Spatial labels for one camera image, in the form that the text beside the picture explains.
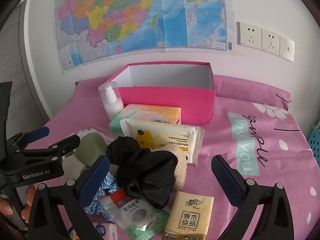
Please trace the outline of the person's left hand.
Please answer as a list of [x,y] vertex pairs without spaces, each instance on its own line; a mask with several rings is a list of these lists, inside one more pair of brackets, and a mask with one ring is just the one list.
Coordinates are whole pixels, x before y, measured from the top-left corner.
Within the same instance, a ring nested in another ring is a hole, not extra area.
[[31,206],[35,196],[35,186],[29,185],[25,191],[25,206],[22,206],[20,197],[17,190],[10,185],[1,189],[1,214],[5,217],[11,218],[18,211],[21,212],[20,217],[24,220],[25,224],[29,223]]

